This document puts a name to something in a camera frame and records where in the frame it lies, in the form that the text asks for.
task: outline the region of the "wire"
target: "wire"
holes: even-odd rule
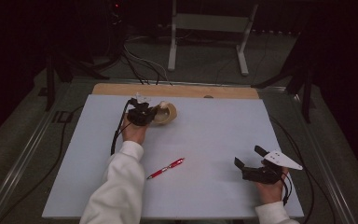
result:
[[[222,86],[223,85],[223,81],[220,84],[217,84],[217,80],[219,79],[220,76],[220,72],[225,69],[229,64],[232,63],[232,61],[234,60],[234,58],[231,58],[230,60],[228,60],[221,68],[217,69],[216,71],[216,79],[214,80],[214,85],[215,86]]]
[[[283,183],[284,186],[284,197],[282,201],[283,201],[283,206],[285,206],[287,204],[287,200],[289,200],[289,189],[287,188],[287,185],[282,178],[281,178],[281,182]]]
[[[150,84],[149,80],[146,77],[142,76],[141,74],[138,73],[138,71],[136,71],[135,67],[133,66],[132,62],[127,57],[127,55],[125,55],[125,53],[123,53],[122,56],[124,57],[125,60],[127,60],[127,63],[124,63],[124,64],[126,64],[126,65],[128,65],[130,67],[131,71],[136,76],[136,78],[138,78],[138,80],[141,82],[141,84],[144,85],[144,82],[146,84]]]
[[[138,62],[136,62],[135,60],[133,60],[133,59],[130,59],[130,61],[132,61],[133,63],[138,63]],[[153,66],[153,64],[151,64],[151,63],[149,63],[149,62],[145,62],[146,64],[143,64],[143,63],[138,63],[138,64],[140,64],[141,66],[144,66],[144,67],[146,67],[146,68],[148,68],[148,69],[151,69],[151,70],[153,70],[156,74],[157,74],[157,81],[156,81],[156,85],[158,85],[158,83],[159,83],[159,78],[160,77],[163,77],[163,78],[165,78],[158,70],[156,70],[156,68]]]
[[[289,195],[288,197],[290,197],[290,195],[292,195],[292,189],[293,189],[293,182],[292,180],[289,178],[289,176],[285,173],[282,173],[284,176],[286,176],[286,179],[289,180],[289,184],[290,184],[290,190],[289,190]]]
[[[263,54],[263,57],[261,57],[260,61],[258,62],[257,67],[255,68],[255,77],[254,77],[254,79],[255,79],[256,76],[257,76],[258,67],[260,66],[260,64],[264,61],[264,59],[265,59],[266,56],[267,56],[267,45],[269,44],[269,37],[270,37],[270,36],[271,36],[271,32],[268,32],[267,40],[266,40],[266,43],[264,44],[264,54]]]
[[[324,192],[322,186],[319,184],[319,182],[316,180],[315,176],[313,176],[313,174],[310,172],[310,170],[308,169],[308,167],[306,166],[305,162],[304,162],[304,159],[301,155],[301,152],[299,150],[299,147],[297,145],[297,143],[295,142],[295,140],[293,139],[292,135],[287,132],[286,129],[283,128],[283,126],[280,124],[279,121],[277,121],[275,118],[273,118],[272,116],[269,116],[269,119],[274,122],[275,124],[277,124],[281,130],[284,132],[284,134],[286,135],[287,139],[289,140],[289,143],[291,144],[292,146],[292,149],[294,150],[294,152],[297,154],[298,158],[300,159],[301,163],[302,163],[302,166],[304,168],[304,171],[306,172],[306,175],[307,175],[307,178],[310,182],[310,191],[311,191],[311,205],[310,205],[310,210],[309,210],[309,213],[306,217],[306,219],[304,220],[304,223],[307,223],[310,219],[310,216],[312,214],[312,211],[313,211],[313,207],[314,207],[314,203],[315,203],[315,192],[314,192],[314,188],[313,188],[313,184],[312,184],[312,179],[313,181],[315,182],[315,184],[317,185],[317,187],[319,188],[319,190],[321,191],[322,195],[325,197],[327,203],[328,203],[328,206],[330,208],[330,211],[332,213],[332,216],[333,216],[333,223],[336,223],[336,215],[335,215],[335,212],[334,212],[334,209],[333,209],[333,205],[330,203],[330,200],[328,199],[328,196],[327,194]]]
[[[112,146],[110,148],[110,155],[113,155],[115,154],[115,150],[116,150],[116,141],[118,139],[118,137],[120,136],[121,134],[121,124],[123,123],[123,120],[124,120],[124,116],[126,115],[126,111],[127,111],[127,107],[129,106],[131,100],[127,101],[127,103],[124,105],[124,109],[123,109],[123,113],[121,114],[121,118],[120,118],[120,122],[118,123],[118,126],[117,126],[117,129],[115,131],[115,135],[113,136],[113,141],[112,141]]]
[[[164,68],[163,66],[161,66],[161,65],[158,64],[158,63],[154,63],[154,62],[152,62],[152,61],[148,61],[148,60],[146,60],[146,59],[142,59],[142,58],[136,57],[135,55],[132,55],[132,54],[127,50],[127,47],[126,47],[125,45],[124,45],[124,50],[126,50],[127,53],[129,53],[132,58],[135,58],[135,59],[138,59],[138,60],[141,60],[141,61],[144,61],[144,62],[152,63],[152,64],[155,64],[155,65],[157,65],[158,67],[160,67],[160,68],[162,69],[162,71],[164,72],[165,79],[168,81],[168,83],[170,83],[170,85],[172,85],[172,83],[168,80],[167,71],[165,70],[165,68]]]
[[[71,113],[70,113],[70,117],[72,117],[75,112],[77,110],[79,110],[80,108],[82,108],[82,106],[76,108],[75,110],[73,110]],[[61,132],[61,142],[60,142],[60,153],[59,153],[59,156],[57,157],[56,161],[53,163],[53,165],[51,166],[51,168],[48,170],[48,172],[42,177],[42,179],[40,179],[31,189],[29,189],[24,195],[22,195],[22,197],[20,197],[13,205],[11,205],[7,210],[6,212],[0,217],[0,223],[5,219],[5,217],[7,217],[8,214],[10,214],[11,211],[13,211],[14,208],[17,207],[17,205],[19,205],[26,197],[28,197],[35,189],[37,189],[37,187],[39,187],[47,178],[48,176],[53,172],[53,170],[56,168],[56,166],[58,165],[61,157],[62,157],[62,154],[63,154],[63,139],[64,139],[64,136],[65,136],[65,129],[66,129],[66,125],[68,124],[69,122],[65,122],[62,126],[62,132]]]

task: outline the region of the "white sleeve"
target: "white sleeve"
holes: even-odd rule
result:
[[[255,211],[260,224],[298,224],[287,216],[283,202],[267,203],[256,207]]]
[[[144,149],[126,141],[119,152],[109,158],[103,184],[91,195],[80,224],[139,223],[145,170],[139,160]]]

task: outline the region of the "pen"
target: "pen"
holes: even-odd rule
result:
[[[153,173],[153,174],[150,175],[147,179],[151,179],[151,178],[154,178],[154,177],[156,177],[156,176],[158,176],[158,175],[161,175],[162,173],[166,172],[168,169],[171,169],[171,168],[173,168],[173,167],[175,167],[175,166],[177,166],[177,165],[182,164],[182,162],[183,162],[184,160],[185,160],[185,158],[181,158],[181,159],[179,159],[179,160],[177,160],[177,161],[174,161],[174,162],[171,163],[169,166],[166,166],[166,167],[160,169],[159,171]]]

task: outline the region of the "human hand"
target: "human hand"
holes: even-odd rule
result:
[[[132,141],[141,145],[145,140],[145,134],[148,125],[136,126],[128,121],[127,115],[128,114],[125,114],[123,124],[120,128],[123,135],[123,141]]]
[[[282,175],[282,180],[284,180],[289,172],[289,169],[287,167],[283,167],[282,172],[284,173],[284,175]],[[255,186],[258,189],[260,200],[263,204],[276,203],[282,200],[283,182],[281,180],[272,185],[255,182]]]

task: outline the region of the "white stand leg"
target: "white stand leg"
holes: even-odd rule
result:
[[[172,31],[171,31],[171,49],[168,59],[168,71],[175,70],[176,62],[176,0],[172,1]]]
[[[254,5],[251,15],[249,17],[249,22],[246,24],[245,31],[243,32],[243,39],[241,45],[237,46],[237,55],[241,68],[241,75],[245,77],[249,75],[249,70],[243,52],[245,51],[246,42],[248,41],[249,34],[251,33],[252,30],[252,25],[255,18],[255,12],[257,11],[257,7],[258,5]]]

